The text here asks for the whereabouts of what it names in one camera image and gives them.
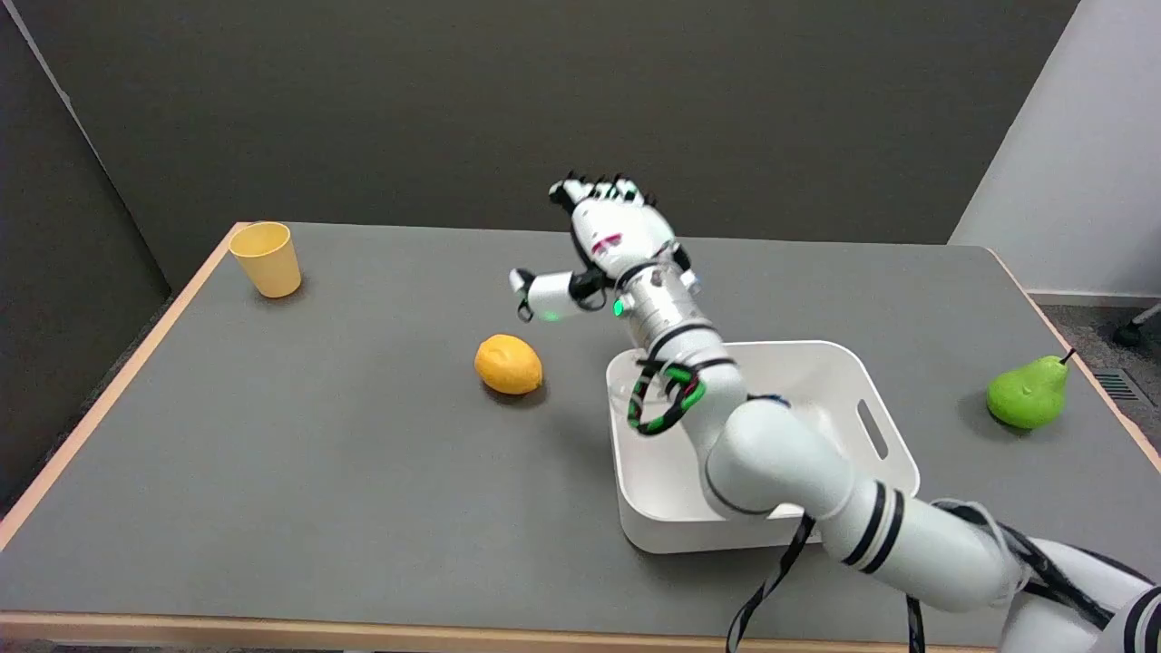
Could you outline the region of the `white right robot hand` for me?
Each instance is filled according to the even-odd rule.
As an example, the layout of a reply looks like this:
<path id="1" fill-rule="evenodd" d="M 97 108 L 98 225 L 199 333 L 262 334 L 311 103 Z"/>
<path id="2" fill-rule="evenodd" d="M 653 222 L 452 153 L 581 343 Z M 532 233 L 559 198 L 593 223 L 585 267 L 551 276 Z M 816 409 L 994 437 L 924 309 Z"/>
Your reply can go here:
<path id="1" fill-rule="evenodd" d="M 558 322 L 601 311 L 621 282 L 659 260 L 672 263 L 686 287 L 698 284 L 688 252 L 656 201 L 630 178 L 589 181 L 569 173 L 551 184 L 549 200 L 570 216 L 570 239 L 583 268 L 546 274 L 511 270 L 509 282 L 522 322 Z"/>

